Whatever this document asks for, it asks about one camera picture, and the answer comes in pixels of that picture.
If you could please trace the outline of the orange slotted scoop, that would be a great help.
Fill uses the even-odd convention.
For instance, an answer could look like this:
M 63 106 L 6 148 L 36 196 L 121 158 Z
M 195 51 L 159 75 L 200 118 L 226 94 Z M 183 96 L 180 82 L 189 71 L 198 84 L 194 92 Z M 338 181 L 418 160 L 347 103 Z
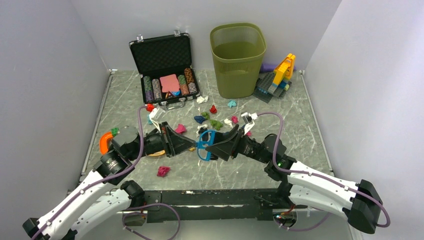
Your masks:
M 196 149 L 197 149 L 196 147 L 191 147 L 191 148 L 188 149 L 188 151 L 194 152 Z M 166 154 L 166 151 L 165 150 L 161 150 L 161 151 L 158 151 L 158 152 L 149 154 L 148 156 L 149 157 L 160 157 L 160 156 L 163 156 L 165 154 Z

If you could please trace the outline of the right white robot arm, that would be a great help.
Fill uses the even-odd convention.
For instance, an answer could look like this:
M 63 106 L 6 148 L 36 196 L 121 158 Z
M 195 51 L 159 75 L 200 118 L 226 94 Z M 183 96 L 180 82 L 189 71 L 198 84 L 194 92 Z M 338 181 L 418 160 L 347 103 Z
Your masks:
M 244 155 L 265 164 L 266 174 L 280 183 L 275 194 L 274 208 L 280 206 L 308 206 L 337 215 L 348 224 L 366 234 L 374 234 L 377 228 L 387 228 L 390 216 L 383 206 L 375 186 L 368 180 L 360 182 L 337 178 L 313 169 L 286 154 L 280 135 L 283 117 L 279 118 L 277 133 L 268 134 L 262 142 L 247 135 L 258 114 L 244 113 L 245 125 L 235 125 L 231 131 L 206 130 L 199 136 L 199 147 L 209 155 L 229 160 Z

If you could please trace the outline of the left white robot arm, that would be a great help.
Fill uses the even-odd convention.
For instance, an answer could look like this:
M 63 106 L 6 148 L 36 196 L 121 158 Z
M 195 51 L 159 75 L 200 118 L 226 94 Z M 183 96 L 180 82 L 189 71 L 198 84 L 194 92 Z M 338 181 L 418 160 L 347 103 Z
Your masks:
M 142 157 L 164 151 L 177 156 L 196 141 L 175 132 L 167 122 L 143 134 L 138 126 L 123 126 L 112 131 L 106 153 L 84 180 L 61 203 L 39 218 L 29 218 L 22 227 L 32 240 L 79 240 L 93 227 L 117 212 L 157 206 L 150 195 L 133 180 L 125 178 Z

